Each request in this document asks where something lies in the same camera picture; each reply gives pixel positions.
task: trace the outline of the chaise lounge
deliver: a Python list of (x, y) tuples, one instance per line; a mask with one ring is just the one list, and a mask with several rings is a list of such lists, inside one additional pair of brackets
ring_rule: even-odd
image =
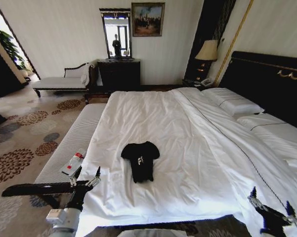
[(61, 77), (43, 78), (32, 83), (32, 88), (41, 97), (40, 90), (88, 91), (98, 78), (97, 61), (84, 63), (76, 68), (65, 68), (65, 75)]

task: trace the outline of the black headboard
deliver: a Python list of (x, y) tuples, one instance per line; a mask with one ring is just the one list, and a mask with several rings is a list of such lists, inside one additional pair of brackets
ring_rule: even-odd
[(297, 127), (297, 58), (234, 51), (219, 87)]

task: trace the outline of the painting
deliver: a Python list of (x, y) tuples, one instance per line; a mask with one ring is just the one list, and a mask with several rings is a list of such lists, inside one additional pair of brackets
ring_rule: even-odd
[(164, 10), (164, 2), (133, 2), (133, 36), (162, 36)]

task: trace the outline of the bed bench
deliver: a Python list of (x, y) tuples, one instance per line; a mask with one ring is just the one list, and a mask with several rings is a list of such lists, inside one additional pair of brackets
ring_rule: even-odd
[[(98, 79), (98, 60), (81, 64), (76, 68), (65, 68), (64, 77), (43, 78), (31, 84), (32, 88), (41, 97), (40, 90), (67, 90), (67, 91), (89, 91), (96, 85)], [(86, 74), (88, 80), (82, 83), (81, 77)]]
[[(106, 104), (89, 104), (84, 107), (36, 178), (35, 184), (69, 182), (69, 176), (61, 173), (59, 170), (72, 158), (79, 148), (87, 150), (105, 106)], [(44, 195), (40, 197), (52, 208), (59, 207), (59, 202), (52, 196)]]

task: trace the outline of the green leaves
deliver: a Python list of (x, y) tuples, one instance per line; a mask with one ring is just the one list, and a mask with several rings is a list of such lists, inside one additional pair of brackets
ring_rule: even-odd
[(0, 43), (12, 59), (12, 61), (15, 63), (16, 60), (19, 60), (21, 62), (20, 68), (26, 69), (24, 65), (24, 59), (19, 55), (19, 51), (16, 48), (16, 45), (11, 42), (13, 37), (9, 35), (8, 33), (0, 30)]

